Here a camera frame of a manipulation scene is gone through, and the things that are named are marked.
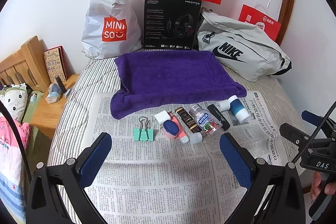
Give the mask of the black Horizon stick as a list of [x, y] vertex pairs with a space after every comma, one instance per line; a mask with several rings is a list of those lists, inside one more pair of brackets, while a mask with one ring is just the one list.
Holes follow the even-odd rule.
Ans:
[[207, 109], [218, 121], [221, 122], [222, 129], [224, 131], [227, 131], [230, 128], [230, 123], [228, 122], [228, 120], [226, 120], [226, 118], [214, 104], [210, 104], [209, 106], [207, 106]]

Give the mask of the small translucent white cap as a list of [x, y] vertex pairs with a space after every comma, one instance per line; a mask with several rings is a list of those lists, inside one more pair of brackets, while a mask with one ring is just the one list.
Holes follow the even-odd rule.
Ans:
[[189, 135], [189, 140], [191, 144], [198, 144], [198, 143], [202, 143], [203, 141], [203, 136], [200, 132], [196, 132], [196, 133], [191, 133]]

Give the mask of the clear candy bottle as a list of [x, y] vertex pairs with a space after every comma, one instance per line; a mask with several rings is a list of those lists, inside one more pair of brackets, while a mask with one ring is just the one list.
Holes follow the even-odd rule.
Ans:
[[222, 127], [221, 122], [215, 118], [208, 110], [199, 104], [194, 104], [190, 110], [190, 115], [194, 118], [197, 125], [206, 133], [212, 135]]

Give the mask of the blue and white bottle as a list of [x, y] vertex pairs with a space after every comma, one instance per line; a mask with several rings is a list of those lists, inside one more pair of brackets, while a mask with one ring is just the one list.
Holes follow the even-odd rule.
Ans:
[[236, 95], [228, 98], [228, 102], [230, 104], [231, 112], [240, 124], [246, 122], [250, 118], [248, 110], [245, 108], [245, 106]]

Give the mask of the black and gold tube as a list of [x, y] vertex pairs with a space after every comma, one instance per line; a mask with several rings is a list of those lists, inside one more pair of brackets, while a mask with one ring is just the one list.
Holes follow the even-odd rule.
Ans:
[[175, 112], [180, 116], [183, 123], [187, 125], [192, 133], [202, 132], [202, 129], [198, 126], [196, 121], [194, 121], [191, 115], [183, 107], [178, 107], [175, 109]]

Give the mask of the small white cylinder cap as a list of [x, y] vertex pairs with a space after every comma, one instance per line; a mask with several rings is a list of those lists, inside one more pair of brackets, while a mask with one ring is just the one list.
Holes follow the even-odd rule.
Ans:
[[222, 100], [215, 103], [216, 108], [220, 112], [228, 111], [230, 109], [230, 103], [228, 100]]

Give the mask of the pink and grey pen tube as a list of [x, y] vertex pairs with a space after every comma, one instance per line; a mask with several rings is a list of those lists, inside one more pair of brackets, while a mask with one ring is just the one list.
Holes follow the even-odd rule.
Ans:
[[177, 134], [177, 138], [181, 141], [182, 144], [187, 144], [189, 142], [189, 137], [187, 136], [187, 134], [185, 133], [184, 129], [182, 128], [179, 120], [176, 118], [176, 116], [172, 113], [169, 112], [169, 116], [171, 118], [171, 120], [178, 126], [179, 128], [179, 132]]

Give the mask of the mint green binder clip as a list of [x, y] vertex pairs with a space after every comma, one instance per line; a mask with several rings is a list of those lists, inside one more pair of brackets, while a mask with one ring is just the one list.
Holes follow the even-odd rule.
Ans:
[[139, 117], [139, 128], [133, 129], [133, 140], [154, 141], [154, 130], [150, 127], [150, 120], [147, 117]]

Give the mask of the blue and pink jar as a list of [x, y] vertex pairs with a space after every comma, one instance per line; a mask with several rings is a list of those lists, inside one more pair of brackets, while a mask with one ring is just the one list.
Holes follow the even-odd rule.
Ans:
[[166, 120], [163, 122], [163, 131], [167, 138], [175, 139], [179, 134], [179, 127], [175, 122]]

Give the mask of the white USB charger plug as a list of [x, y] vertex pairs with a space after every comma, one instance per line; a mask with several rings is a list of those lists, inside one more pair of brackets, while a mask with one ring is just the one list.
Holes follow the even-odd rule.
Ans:
[[171, 116], [166, 110], [163, 110], [158, 114], [155, 114], [154, 118], [156, 119], [159, 128], [163, 128], [163, 124], [165, 121], [171, 120]]

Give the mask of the wooden bedside table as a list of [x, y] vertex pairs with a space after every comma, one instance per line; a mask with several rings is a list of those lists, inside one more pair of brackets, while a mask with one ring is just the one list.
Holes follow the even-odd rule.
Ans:
[[46, 101], [47, 95], [48, 91], [45, 91], [42, 99], [39, 101], [39, 104], [35, 109], [30, 125], [37, 127], [39, 131], [52, 140], [64, 105], [66, 104], [69, 96], [64, 97], [62, 94], [58, 102], [48, 104]]

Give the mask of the small items on nightstand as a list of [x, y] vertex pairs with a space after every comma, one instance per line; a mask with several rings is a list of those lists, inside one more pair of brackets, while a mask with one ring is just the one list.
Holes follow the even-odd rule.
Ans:
[[55, 77], [55, 81], [49, 86], [48, 95], [46, 96], [46, 102], [48, 104], [58, 102], [61, 95], [65, 97], [70, 95], [71, 89], [66, 88], [60, 78], [60, 76]]

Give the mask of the striped grey bed sheet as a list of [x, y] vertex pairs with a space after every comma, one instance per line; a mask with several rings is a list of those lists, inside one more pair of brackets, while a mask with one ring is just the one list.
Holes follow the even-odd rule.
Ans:
[[64, 105], [49, 165], [106, 132], [112, 147], [86, 193], [107, 223], [224, 223], [246, 193], [219, 148], [229, 132], [255, 158], [285, 165], [302, 119], [275, 77], [256, 82], [209, 52], [90, 60]]

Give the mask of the floral pillow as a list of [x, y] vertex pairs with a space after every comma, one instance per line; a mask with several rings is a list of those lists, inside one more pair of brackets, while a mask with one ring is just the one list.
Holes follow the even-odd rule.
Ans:
[[1, 90], [1, 102], [13, 119], [22, 122], [29, 96], [33, 90], [27, 84], [6, 86]]

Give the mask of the white Miniso plastic bag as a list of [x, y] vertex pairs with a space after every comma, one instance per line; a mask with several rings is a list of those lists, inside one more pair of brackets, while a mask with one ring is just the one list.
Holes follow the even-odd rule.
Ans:
[[141, 48], [141, 29], [132, 0], [89, 0], [81, 38], [90, 59], [107, 59]]

